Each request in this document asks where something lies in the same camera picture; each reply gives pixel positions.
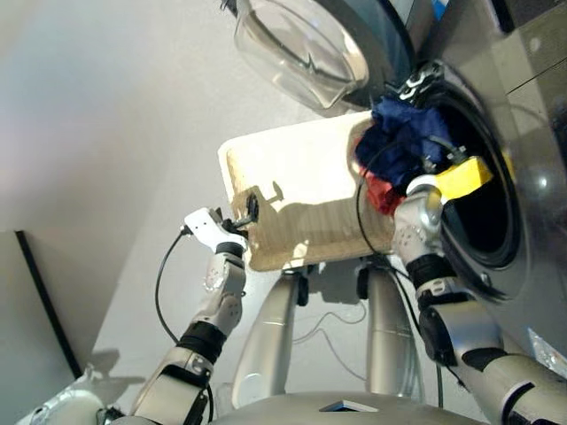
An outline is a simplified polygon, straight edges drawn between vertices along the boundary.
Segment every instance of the black wire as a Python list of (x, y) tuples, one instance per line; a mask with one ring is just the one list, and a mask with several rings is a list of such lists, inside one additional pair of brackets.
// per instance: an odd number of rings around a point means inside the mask
[(396, 283), (398, 283), (398, 288), (400, 288), (401, 294), (403, 295), (404, 299), (406, 300), (406, 304), (407, 304), (408, 310), (409, 310), (409, 315), (411, 316), (411, 321), (414, 322), (414, 326), (416, 327), (417, 333), (419, 335), (421, 335), (422, 332), (421, 332), (421, 329), (419, 328), (419, 322), (417, 321), (416, 313), (414, 312), (414, 307), (411, 305), (411, 302), (409, 301), (408, 292), (406, 291), (406, 289), (404, 288), (404, 285), (401, 283), (400, 278), (396, 274), (397, 272), (398, 272), (398, 269), (395, 268), (395, 267), (392, 267), (392, 274), (393, 274), (394, 278), (396, 279)]
[(370, 248), (372, 253), (374, 255), (377, 255), (377, 256), (384, 255), (384, 253), (377, 251), (376, 248), (374, 248), (374, 246), (372, 245), (372, 243), (369, 240), (369, 237), (366, 234), (366, 230), (364, 230), (364, 226), (362, 226), (362, 217), (361, 217), (362, 186), (364, 185), (364, 182), (366, 181), (366, 176), (368, 175), (370, 168), (374, 165), (374, 163), (378, 160), (378, 158), (380, 158), (380, 156), (384, 152), (386, 152), (387, 150), (389, 150), (393, 146), (397, 146), (398, 144), (401, 144), (401, 142), (402, 142), (401, 139), (396, 140), (394, 142), (390, 142), (386, 146), (383, 146), (382, 149), (380, 149), (377, 153), (374, 154), (374, 156), (370, 159), (370, 162), (366, 165), (364, 172), (361, 174), (361, 178), (359, 179), (358, 185), (357, 185), (357, 188), (356, 188), (355, 206), (356, 206), (356, 219), (358, 221), (358, 227), (361, 231), (361, 235), (362, 235), (362, 238), (364, 239), (364, 242), (366, 242), (366, 245)]
[(159, 286), (161, 284), (161, 275), (163, 274), (163, 269), (166, 266), (167, 259), (169, 258), (171, 251), (174, 250), (175, 246), (181, 240), (182, 237), (183, 237), (183, 232), (180, 232), (179, 235), (177, 235), (177, 237), (175, 238), (174, 242), (169, 247), (169, 249), (167, 250), (164, 258), (161, 260), (161, 264), (159, 265), (158, 278), (156, 279), (156, 290), (154, 293), (154, 301), (156, 304), (156, 313), (158, 314), (159, 323), (161, 323), (161, 327), (166, 331), (166, 333), (169, 335), (169, 337), (172, 339), (172, 341), (175, 344), (177, 344), (179, 340), (167, 325), (165, 319), (163, 318), (163, 314), (161, 314), (161, 308), (159, 307)]
[(435, 365), (435, 371), (437, 372), (437, 407), (439, 409), (443, 408), (443, 375), (441, 374), (441, 367)]
[[(163, 314), (161, 313), (161, 307), (159, 306), (159, 286), (161, 284), (161, 276), (163, 275), (163, 269), (166, 266), (167, 259), (169, 259), (169, 255), (174, 250), (175, 246), (181, 240), (181, 238), (183, 236), (187, 235), (187, 234), (188, 233), (184, 230), (179, 232), (179, 235), (177, 235), (177, 237), (175, 238), (175, 240), (173, 241), (173, 243), (171, 244), (171, 246), (167, 250), (166, 255), (161, 260), (161, 264), (159, 265), (158, 278), (156, 279), (156, 290), (155, 290), (155, 293), (154, 293), (154, 301), (155, 301), (155, 304), (156, 304), (156, 313), (158, 314), (159, 323), (161, 323), (162, 328), (166, 331), (166, 333), (169, 335), (169, 337), (172, 339), (172, 341), (175, 344), (177, 344), (179, 342), (179, 339), (177, 339), (175, 334), (171, 331), (171, 329), (167, 325), (165, 319), (163, 318)], [(214, 400), (213, 400), (213, 391), (211, 390), (211, 385), (209, 385), (209, 384), (206, 385), (206, 393), (209, 397), (209, 420), (208, 421), (211, 422), (211, 421), (213, 421), (213, 415), (214, 415)]]
[(206, 394), (209, 396), (209, 422), (213, 421), (214, 415), (214, 403), (213, 403), (213, 390), (211, 390), (211, 385), (206, 385)]
[[(432, 137), (428, 137), (428, 140), (430, 140), (431, 142), (437, 143), (440, 146), (444, 147), (445, 149), (447, 149), (448, 151), (450, 151), (451, 153), (453, 153), (454, 155), (454, 160), (458, 161), (460, 159), (460, 155), (463, 155), (462, 152), (458, 151), (454, 146), (450, 146), (450, 143), (448, 143), (447, 141), (440, 139), (440, 138), (432, 138)], [(386, 146), (384, 146), (382, 149), (380, 149), (370, 160), (370, 162), (366, 165), (366, 168), (364, 170), (364, 173), (362, 173), (361, 178), (358, 182), (358, 186), (356, 188), (356, 197), (355, 197), (355, 202), (356, 202), (356, 219), (358, 221), (358, 227), (361, 231), (361, 235), (362, 238), (364, 239), (364, 242), (366, 242), (366, 245), (370, 248), (370, 250), (372, 251), (372, 253), (377, 256), (377, 257), (385, 257), (385, 253), (380, 252), (378, 250), (376, 250), (376, 248), (374, 248), (374, 246), (372, 245), (372, 243), (370, 242), (366, 231), (364, 230), (364, 226), (362, 226), (362, 217), (361, 217), (361, 193), (362, 193), (362, 186), (364, 185), (364, 183), (366, 182), (366, 176), (369, 173), (370, 168), (374, 165), (374, 163), (378, 160), (378, 158), (380, 158), (380, 156), (387, 151), (388, 149), (392, 148), (393, 146), (396, 146), (398, 144), (401, 143), (401, 140), (396, 140), (394, 142), (390, 142), (388, 143)], [(408, 306), (408, 310), (409, 310), (409, 314), (411, 316), (411, 320), (414, 322), (414, 326), (416, 327), (417, 332), (421, 335), (421, 330), (419, 328), (419, 322), (417, 321), (416, 318), (416, 313), (414, 312), (414, 309), (409, 301), (409, 296), (408, 293), (406, 292), (406, 289), (403, 287), (400, 278), (398, 277), (398, 274), (400, 274), (401, 276), (405, 277), (406, 279), (408, 279), (409, 281), (411, 281), (411, 279), (409, 278), (409, 276), (407, 274), (404, 274), (403, 272), (401, 272), (398, 268), (392, 266), (391, 264), (389, 264), (388, 262), (388, 267), (386, 267), (386, 269), (389, 269), (390, 272), (392, 273), (392, 275), (395, 277), (396, 282), (398, 283), (398, 288), (400, 288), (400, 291), (403, 295), (403, 297), (406, 300), (406, 305)], [(439, 367), (439, 365), (436, 365), (436, 369), (437, 369), (437, 397), (438, 397), (438, 404), (439, 404), (439, 408), (443, 408), (443, 377), (441, 376), (441, 369)], [(460, 382), (461, 380), (459, 380), (459, 377), (450, 369), (447, 368), (449, 370), (449, 372), (451, 372), (451, 374), (453, 374), (454, 377), (457, 378), (457, 380)]]

